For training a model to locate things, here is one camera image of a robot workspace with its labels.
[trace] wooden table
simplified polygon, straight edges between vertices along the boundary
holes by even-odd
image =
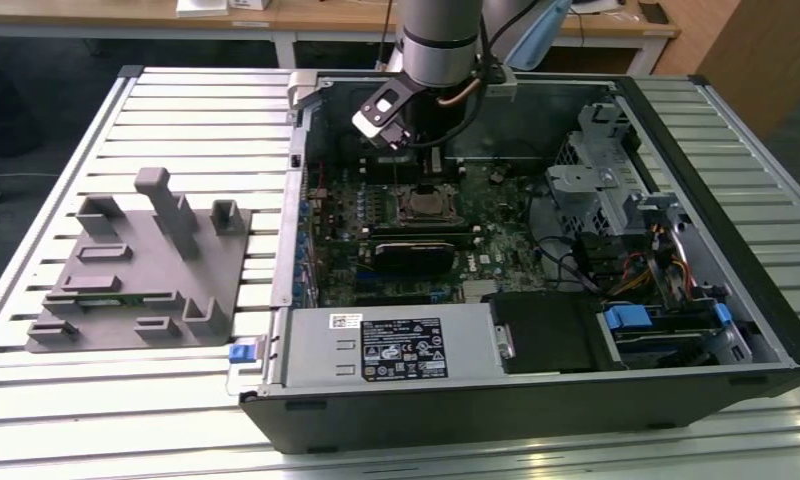
[[[176,18],[176,0],[0,0],[0,36],[269,40],[279,66],[296,68],[297,41],[376,42],[385,6],[372,0],[275,0],[264,11],[232,9],[223,17]],[[626,11],[636,14],[636,0]],[[392,15],[388,38],[399,15]],[[567,19],[555,46],[638,51],[628,73],[648,74],[675,25],[610,15]]]

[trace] blue tab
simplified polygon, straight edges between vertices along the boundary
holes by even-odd
[[[228,351],[228,363],[252,363],[257,361],[256,345],[232,345]]]
[[[608,328],[651,327],[652,319],[643,305],[615,305],[604,312]]]
[[[718,314],[720,323],[724,325],[732,323],[732,312],[730,312],[730,307],[726,306],[726,303],[715,303],[715,313]]]

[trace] power supply label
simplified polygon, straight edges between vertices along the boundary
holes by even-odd
[[[361,378],[380,382],[447,376],[441,319],[361,321]]]

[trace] aluminum extrusion table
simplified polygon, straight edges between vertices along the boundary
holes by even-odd
[[[800,479],[800,389],[691,427],[475,445],[285,456],[227,394],[227,347],[33,355],[27,329],[61,270],[85,194],[125,208],[143,166],[172,172],[195,208],[256,211],[235,336],[268,328],[287,168],[289,71],[145,68],[121,77],[0,280],[0,478]],[[639,84],[800,314],[800,187],[710,87]],[[668,182],[643,152],[658,184]]]

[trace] black cable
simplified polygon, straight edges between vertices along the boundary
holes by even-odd
[[[512,27],[516,24],[516,22],[519,22],[519,20],[522,20],[522,18],[524,18],[524,16],[531,12],[531,10],[534,10],[534,7],[536,7],[538,4],[539,4],[539,0],[534,0],[531,3],[528,3],[528,6],[524,7],[522,9],[522,11],[519,11],[516,16],[512,17],[510,19],[510,21],[498,30],[498,32],[495,32],[495,35],[492,35],[492,43],[491,43],[492,46],[495,46],[495,44],[498,43],[498,40],[502,38],[502,35],[504,35],[504,32],[507,30],[510,30],[510,27]]]
[[[385,24],[383,25],[383,39],[379,41],[379,56],[376,57],[376,64],[383,63],[383,55],[385,54],[385,37],[388,36],[388,24],[391,23],[391,7],[395,4],[395,0],[388,0],[388,8],[385,9]]]
[[[563,280],[563,262],[566,261],[567,258],[575,258],[575,254],[572,252],[564,253],[560,256],[560,259],[558,260],[558,279],[555,280],[555,290],[560,287],[560,284],[564,283]]]
[[[578,15],[578,25],[580,26],[580,29],[582,29],[582,46],[579,48],[584,48],[584,43],[587,42],[587,36],[584,35],[584,17],[582,16],[580,13],[578,13],[575,11],[575,9],[572,7],[570,7],[570,10],[572,11],[572,13],[575,15]]]
[[[480,114],[480,110],[483,110],[483,99],[486,98],[486,91],[490,85],[490,69],[492,68],[492,44],[490,43],[490,34],[486,29],[486,21],[483,16],[480,17],[480,44],[483,45],[483,65],[480,72],[480,86],[478,87],[478,96],[475,97],[475,108],[471,111],[471,114],[466,117],[463,122],[454,128],[448,133],[444,134],[441,138],[436,140],[431,140],[424,143],[409,143],[407,148],[432,148],[441,145],[444,142],[455,138],[460,133],[466,131],[468,126],[478,119],[478,115]]]
[[[572,267],[570,267],[566,263],[563,263],[558,257],[555,257],[551,253],[548,253],[546,251],[546,249],[540,246],[539,247],[539,251],[543,254],[543,256],[546,258],[548,258],[548,260],[551,260],[552,262],[555,262],[560,267],[563,267],[563,270],[566,270],[567,272],[570,272],[570,274],[578,279],[579,282],[582,282],[582,285],[584,286],[584,288],[595,293],[596,295],[604,295],[604,292],[602,291],[602,289],[599,288],[599,285],[596,285],[595,283],[592,283],[592,280],[590,280],[584,274],[582,272],[579,272],[578,270],[575,270]]]
[[[540,245],[540,248],[542,248],[542,243],[547,242],[548,240],[558,240],[559,242],[562,242],[564,245],[568,245],[570,247],[575,243],[575,240],[572,240],[570,237],[564,237],[562,235],[548,235],[547,237],[543,237],[539,240],[536,240],[536,244]]]

